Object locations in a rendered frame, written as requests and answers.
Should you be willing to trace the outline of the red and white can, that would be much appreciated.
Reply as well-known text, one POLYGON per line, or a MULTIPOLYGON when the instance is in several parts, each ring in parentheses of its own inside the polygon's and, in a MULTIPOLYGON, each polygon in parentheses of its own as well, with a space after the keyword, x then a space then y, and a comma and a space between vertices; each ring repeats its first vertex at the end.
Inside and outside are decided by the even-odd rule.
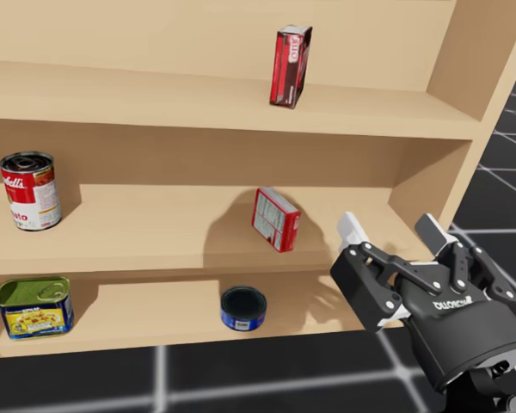
POLYGON ((44 231, 62 219, 54 159, 41 151, 22 151, 0 162, 3 183, 15 226, 44 231))

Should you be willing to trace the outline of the red and white carton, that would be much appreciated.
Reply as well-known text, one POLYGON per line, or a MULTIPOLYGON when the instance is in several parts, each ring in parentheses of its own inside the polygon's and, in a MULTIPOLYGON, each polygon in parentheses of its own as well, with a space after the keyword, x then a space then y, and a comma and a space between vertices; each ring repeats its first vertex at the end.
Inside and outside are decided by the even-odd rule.
POLYGON ((301 211, 272 187, 255 193, 252 227, 279 253, 293 250, 301 211))

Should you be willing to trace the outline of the green and blue rectangular can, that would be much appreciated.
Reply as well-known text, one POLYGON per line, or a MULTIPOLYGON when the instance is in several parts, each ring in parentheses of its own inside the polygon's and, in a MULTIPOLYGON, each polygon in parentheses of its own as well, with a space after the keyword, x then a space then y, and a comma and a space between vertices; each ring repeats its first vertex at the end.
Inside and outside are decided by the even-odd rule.
POLYGON ((7 280, 0 286, 0 312, 12 340, 66 334, 75 323, 70 280, 64 276, 7 280))

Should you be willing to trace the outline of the blue flat can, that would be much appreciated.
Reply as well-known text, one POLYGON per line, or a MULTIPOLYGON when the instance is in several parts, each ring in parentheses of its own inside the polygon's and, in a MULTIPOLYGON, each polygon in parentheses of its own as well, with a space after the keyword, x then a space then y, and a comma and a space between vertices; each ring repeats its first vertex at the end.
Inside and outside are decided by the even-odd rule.
POLYGON ((221 321, 232 330, 245 332, 258 329, 265 320, 266 312, 266 297, 253 287, 235 286, 221 295, 221 321))

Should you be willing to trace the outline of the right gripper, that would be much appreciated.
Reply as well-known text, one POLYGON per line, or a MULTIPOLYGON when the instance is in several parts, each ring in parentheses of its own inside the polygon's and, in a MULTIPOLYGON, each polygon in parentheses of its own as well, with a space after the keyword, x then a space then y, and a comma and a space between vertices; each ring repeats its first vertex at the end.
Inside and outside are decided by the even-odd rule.
POLYGON ((509 307, 516 292, 484 249, 466 248, 430 213, 418 219, 415 232, 436 262, 386 253, 350 212, 342 214, 337 231, 341 247, 331 278, 365 330, 405 320, 434 390, 475 368, 516 367, 516 316, 509 307), (439 263, 451 270, 451 288, 447 277, 440 279, 446 269, 439 263))

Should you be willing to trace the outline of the pale wooden shelf unit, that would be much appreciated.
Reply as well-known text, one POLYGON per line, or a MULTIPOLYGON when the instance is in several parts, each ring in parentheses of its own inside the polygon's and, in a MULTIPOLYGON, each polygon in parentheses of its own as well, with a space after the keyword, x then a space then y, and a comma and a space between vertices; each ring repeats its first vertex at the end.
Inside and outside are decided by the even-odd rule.
POLYGON ((0 0, 0 162, 54 159, 61 221, 15 226, 0 168, 0 286, 64 276, 75 323, 0 357, 236 340, 219 294, 267 296, 255 337, 356 330, 329 268, 352 212, 410 261, 447 227, 516 80, 516 0, 0 0), (312 26, 294 109, 276 35, 312 26), (292 251, 252 227, 272 187, 292 251))

